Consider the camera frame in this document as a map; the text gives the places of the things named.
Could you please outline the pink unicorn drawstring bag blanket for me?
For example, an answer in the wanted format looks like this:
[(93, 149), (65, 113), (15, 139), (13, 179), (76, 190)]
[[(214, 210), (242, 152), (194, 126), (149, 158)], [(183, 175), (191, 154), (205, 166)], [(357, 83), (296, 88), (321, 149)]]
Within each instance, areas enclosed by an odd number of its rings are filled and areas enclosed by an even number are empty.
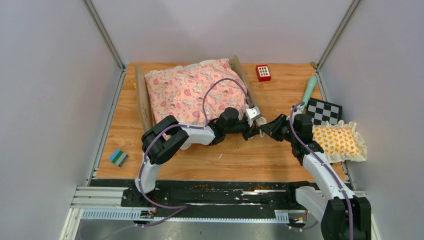
[(228, 58), (152, 70), (145, 83), (155, 123), (172, 115), (181, 123), (204, 125), (228, 107), (240, 114), (249, 107), (247, 87)]

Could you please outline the orange duck print pillow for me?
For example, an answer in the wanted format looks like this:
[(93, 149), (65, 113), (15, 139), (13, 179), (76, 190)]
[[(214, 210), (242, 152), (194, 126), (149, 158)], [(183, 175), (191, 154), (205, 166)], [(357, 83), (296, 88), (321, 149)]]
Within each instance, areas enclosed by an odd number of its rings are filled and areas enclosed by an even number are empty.
[(367, 146), (356, 127), (356, 122), (345, 123), (343, 120), (335, 125), (327, 121), (312, 127), (313, 140), (324, 150), (329, 163), (367, 160)]

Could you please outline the wooden striped pet bed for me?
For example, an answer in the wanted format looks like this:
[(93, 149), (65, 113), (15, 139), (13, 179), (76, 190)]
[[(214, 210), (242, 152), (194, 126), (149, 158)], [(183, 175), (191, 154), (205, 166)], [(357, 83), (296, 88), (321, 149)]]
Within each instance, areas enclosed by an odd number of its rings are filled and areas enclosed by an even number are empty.
[[(247, 88), (247, 95), (251, 103), (255, 106), (259, 105), (256, 98), (256, 94), (251, 86), (249, 78), (242, 67), (242, 64), (237, 55), (229, 59), (231, 69), (237, 73), (240, 79), (244, 82)], [(135, 86), (136, 86), (136, 97), (138, 104), (138, 111), (141, 118), (141, 125), (143, 130), (146, 132), (152, 128), (156, 122), (152, 113), (150, 97), (148, 94), (148, 88), (145, 81), (145, 71), (141, 63), (136, 63), (134, 66)]]

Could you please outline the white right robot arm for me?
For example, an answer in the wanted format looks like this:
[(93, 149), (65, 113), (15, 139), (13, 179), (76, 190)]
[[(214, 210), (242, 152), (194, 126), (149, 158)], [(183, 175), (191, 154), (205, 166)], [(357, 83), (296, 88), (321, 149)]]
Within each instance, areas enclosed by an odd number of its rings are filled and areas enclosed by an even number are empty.
[(281, 114), (259, 129), (272, 139), (288, 141), (292, 154), (313, 176), (320, 189), (299, 186), (285, 195), (292, 209), (305, 207), (319, 222), (325, 240), (372, 239), (372, 209), (366, 197), (357, 196), (336, 174), (325, 151), (314, 140), (313, 123), (307, 114)]

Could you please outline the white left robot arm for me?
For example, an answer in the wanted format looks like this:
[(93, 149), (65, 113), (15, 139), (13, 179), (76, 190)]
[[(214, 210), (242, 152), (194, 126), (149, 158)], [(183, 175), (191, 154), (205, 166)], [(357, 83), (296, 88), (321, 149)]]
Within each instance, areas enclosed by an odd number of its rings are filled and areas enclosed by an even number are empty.
[(256, 106), (246, 109), (243, 114), (228, 107), (219, 117), (208, 120), (204, 125), (182, 123), (173, 115), (165, 117), (141, 138), (143, 155), (138, 176), (134, 180), (137, 188), (133, 197), (135, 202), (142, 207), (152, 203), (152, 191), (161, 167), (178, 150), (186, 150), (193, 144), (214, 146), (228, 134), (241, 134), (247, 141), (261, 134), (259, 127), (266, 123), (267, 120)]

